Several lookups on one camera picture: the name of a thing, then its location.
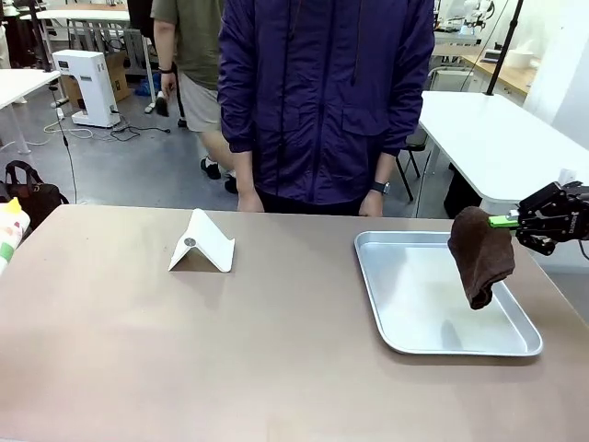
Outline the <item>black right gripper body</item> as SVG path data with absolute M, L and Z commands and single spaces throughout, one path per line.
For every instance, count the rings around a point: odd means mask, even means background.
M 555 185 L 558 191 L 549 215 L 555 229 L 549 237 L 558 242 L 589 240 L 589 185 L 580 181 Z

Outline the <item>long white table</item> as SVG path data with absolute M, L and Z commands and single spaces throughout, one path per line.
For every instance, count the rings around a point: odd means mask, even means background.
M 156 88 L 153 80 L 149 41 L 132 24 L 124 3 L 72 3 L 45 8 L 36 14 L 43 25 L 43 41 L 47 51 L 54 52 L 50 33 L 62 30 L 74 49 L 98 52 L 125 52 L 130 66 L 127 72 L 142 76 L 149 86 L 150 102 L 146 113 L 154 110 Z

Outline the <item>white folded roller stand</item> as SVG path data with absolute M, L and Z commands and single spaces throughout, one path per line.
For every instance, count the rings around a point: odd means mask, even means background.
M 210 216 L 196 208 L 176 244 L 168 270 L 172 271 L 191 250 L 197 250 L 219 272 L 229 273 L 233 265 L 235 246 L 234 238 L 229 239 Z

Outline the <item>wooden workbench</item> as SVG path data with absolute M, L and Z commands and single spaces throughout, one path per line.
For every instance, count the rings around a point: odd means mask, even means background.
M 473 67 L 475 72 L 487 77 L 488 82 L 491 81 L 491 77 L 496 67 L 495 64 L 482 62 L 477 59 L 476 55 L 460 55 L 460 58 L 468 67 Z M 503 67 L 499 73 L 497 83 L 519 93 L 520 95 L 526 96 L 534 82 L 536 74 L 537 69 L 534 67 Z

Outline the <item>black bag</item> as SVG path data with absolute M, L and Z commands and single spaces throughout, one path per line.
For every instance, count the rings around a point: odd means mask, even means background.
M 29 163 L 13 160 L 6 165 L 6 180 L 0 180 L 0 204 L 17 198 L 35 230 L 61 204 L 69 204 L 59 188 L 44 182 Z

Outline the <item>brown cardboard box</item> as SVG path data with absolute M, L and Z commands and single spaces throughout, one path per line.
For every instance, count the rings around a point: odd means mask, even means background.
M 132 93 L 128 87 L 125 75 L 125 59 L 126 55 L 123 52 L 113 52 L 105 55 L 110 84 L 116 102 L 126 99 Z M 64 87 L 64 93 L 69 98 L 72 106 L 75 109 L 84 110 L 86 105 L 77 80 L 74 77 L 61 76 L 61 81 Z

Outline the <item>small white table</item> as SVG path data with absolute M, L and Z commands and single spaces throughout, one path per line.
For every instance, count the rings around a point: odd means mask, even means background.
M 15 135 L 15 145 L 21 155 L 30 153 L 29 146 L 19 126 L 13 103 L 27 94 L 45 86 L 60 77 L 58 71 L 45 72 L 40 69 L 0 69 L 0 110 L 7 109 L 9 121 Z

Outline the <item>white standing machine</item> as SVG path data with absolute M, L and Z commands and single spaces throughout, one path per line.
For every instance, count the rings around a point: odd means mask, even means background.
M 80 89 L 85 108 L 71 116 L 74 124 L 110 129 L 120 122 L 102 52 L 61 50 L 52 59 L 60 74 L 72 76 Z

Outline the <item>person in purple jacket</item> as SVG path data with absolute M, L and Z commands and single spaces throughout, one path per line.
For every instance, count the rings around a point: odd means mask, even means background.
M 359 215 L 418 125 L 433 0 L 226 0 L 218 101 L 266 213 Z

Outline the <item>person's left hand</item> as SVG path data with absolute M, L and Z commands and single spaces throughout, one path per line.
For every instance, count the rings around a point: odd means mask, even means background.
M 383 215 L 383 200 L 382 193 L 370 191 L 360 205 L 359 216 L 381 217 Z

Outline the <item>black tripod pole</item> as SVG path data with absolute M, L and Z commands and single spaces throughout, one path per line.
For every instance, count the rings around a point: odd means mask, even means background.
M 517 0 L 516 6 L 515 6 L 515 9 L 514 9 L 514 13 L 513 13 L 512 19 L 510 21 L 509 28 L 507 30 L 507 34 L 506 34 L 505 40 L 504 40 L 503 45 L 502 45 L 502 49 L 501 49 L 501 52 L 500 52 L 500 55 L 499 55 L 499 59 L 498 59 L 496 65 L 495 65 L 495 68 L 494 68 L 493 73 L 491 75 L 491 80 L 490 80 L 490 82 L 488 84 L 488 87 L 487 87 L 486 91 L 484 92 L 484 94 L 486 96 L 492 96 L 493 95 L 493 92 L 494 92 L 496 83 L 497 83 L 497 81 L 499 79 L 499 76 L 500 76 L 500 73 L 501 73 L 501 70 L 502 70 L 502 66 L 504 64 L 506 55 L 508 53 L 508 50 L 510 48 L 510 45 L 511 45 L 511 42 L 512 42 L 512 39 L 513 39 L 515 30 L 516 30 L 517 25 L 518 25 L 518 21 L 519 21 L 519 17 L 520 17 L 520 14 L 521 14 L 521 10 L 523 8 L 524 1 L 525 0 Z

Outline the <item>person's right forearm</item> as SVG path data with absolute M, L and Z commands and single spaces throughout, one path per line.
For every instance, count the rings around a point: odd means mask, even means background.
M 252 153 L 250 151 L 234 153 L 233 159 L 238 192 L 244 193 L 254 190 Z

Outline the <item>person's left forearm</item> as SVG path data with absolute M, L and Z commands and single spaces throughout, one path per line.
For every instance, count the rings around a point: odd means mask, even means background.
M 381 153 L 376 163 L 374 181 L 380 184 L 389 182 L 396 166 L 396 158 L 387 153 Z

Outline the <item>brown towel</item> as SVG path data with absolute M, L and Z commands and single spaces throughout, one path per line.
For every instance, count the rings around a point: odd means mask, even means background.
M 492 301 L 492 286 L 514 272 L 510 230 L 492 227 L 486 212 L 470 206 L 455 217 L 447 245 L 470 308 L 485 308 Z

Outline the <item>large white table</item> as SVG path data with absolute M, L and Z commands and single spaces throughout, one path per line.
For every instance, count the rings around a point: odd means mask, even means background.
M 589 150 L 499 95 L 425 91 L 420 126 L 439 154 L 454 164 L 492 215 L 570 170 L 589 186 Z

